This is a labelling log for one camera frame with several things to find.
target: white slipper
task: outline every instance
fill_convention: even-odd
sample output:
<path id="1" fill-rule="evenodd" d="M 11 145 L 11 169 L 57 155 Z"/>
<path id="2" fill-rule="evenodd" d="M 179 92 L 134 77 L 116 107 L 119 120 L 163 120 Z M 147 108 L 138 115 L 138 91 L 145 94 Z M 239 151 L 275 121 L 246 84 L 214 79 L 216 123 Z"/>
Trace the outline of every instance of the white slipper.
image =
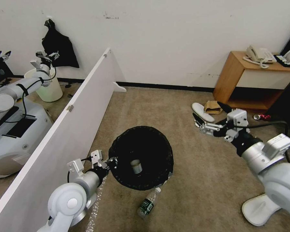
<path id="1" fill-rule="evenodd" d="M 196 102 L 192 103 L 191 108 L 203 120 L 208 121 L 208 122 L 215 121 L 215 119 L 212 116 L 210 116 L 208 113 L 204 112 L 204 106 L 202 106 L 200 103 L 196 103 Z"/>
<path id="2" fill-rule="evenodd" d="M 242 212 L 254 226 L 263 226 L 273 213 L 281 209 L 267 195 L 254 197 L 242 205 Z"/>

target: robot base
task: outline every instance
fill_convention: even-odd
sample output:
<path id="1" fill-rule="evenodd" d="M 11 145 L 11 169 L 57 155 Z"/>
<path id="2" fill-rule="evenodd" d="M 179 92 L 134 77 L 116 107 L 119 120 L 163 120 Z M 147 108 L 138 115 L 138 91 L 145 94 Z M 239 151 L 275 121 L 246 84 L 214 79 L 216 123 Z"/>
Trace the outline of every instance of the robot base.
<path id="1" fill-rule="evenodd" d="M 266 194 L 249 199 L 242 205 L 242 212 L 249 223 L 263 226 L 273 213 L 281 209 Z"/>
<path id="2" fill-rule="evenodd" d="M 36 147 L 52 126 L 45 109 L 29 99 L 25 100 L 28 122 L 0 125 L 0 178 L 18 172 L 25 165 Z M 18 121 L 23 116 L 22 102 L 7 121 Z"/>

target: black strap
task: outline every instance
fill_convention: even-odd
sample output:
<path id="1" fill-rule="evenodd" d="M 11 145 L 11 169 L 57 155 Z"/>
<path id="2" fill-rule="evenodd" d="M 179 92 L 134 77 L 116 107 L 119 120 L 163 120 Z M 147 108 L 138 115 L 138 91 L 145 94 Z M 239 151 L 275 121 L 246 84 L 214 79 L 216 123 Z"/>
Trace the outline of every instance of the black strap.
<path id="1" fill-rule="evenodd" d="M 26 96 L 29 95 L 28 90 L 22 84 L 17 84 L 17 86 L 19 86 L 23 90 Z"/>
<path id="2" fill-rule="evenodd" d="M 40 81 L 42 82 L 42 84 L 44 83 L 44 80 L 43 78 L 39 77 Z"/>

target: telephone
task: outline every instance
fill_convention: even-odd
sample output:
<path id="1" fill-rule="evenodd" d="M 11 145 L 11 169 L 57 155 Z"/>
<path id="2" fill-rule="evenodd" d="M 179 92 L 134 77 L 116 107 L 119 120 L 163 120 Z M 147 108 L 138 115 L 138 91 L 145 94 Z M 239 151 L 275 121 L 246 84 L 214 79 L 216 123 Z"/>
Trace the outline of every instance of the telephone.
<path id="1" fill-rule="evenodd" d="M 266 69 L 269 66 L 264 63 L 275 63 L 276 59 L 266 48 L 258 48 L 250 45 L 246 50 L 247 56 L 243 57 L 243 60 L 253 64 L 257 64 L 262 69 Z"/>

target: white partition board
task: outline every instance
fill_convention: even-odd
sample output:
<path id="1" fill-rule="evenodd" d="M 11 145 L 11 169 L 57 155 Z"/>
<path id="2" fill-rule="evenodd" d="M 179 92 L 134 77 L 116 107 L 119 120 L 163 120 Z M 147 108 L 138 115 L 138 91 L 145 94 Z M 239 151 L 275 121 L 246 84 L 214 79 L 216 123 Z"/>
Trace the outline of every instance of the white partition board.
<path id="1" fill-rule="evenodd" d="M 49 215 L 50 194 L 67 182 L 66 164 L 87 156 L 122 75 L 108 48 L 89 73 L 23 169 L 0 199 L 0 232 L 34 232 Z"/>

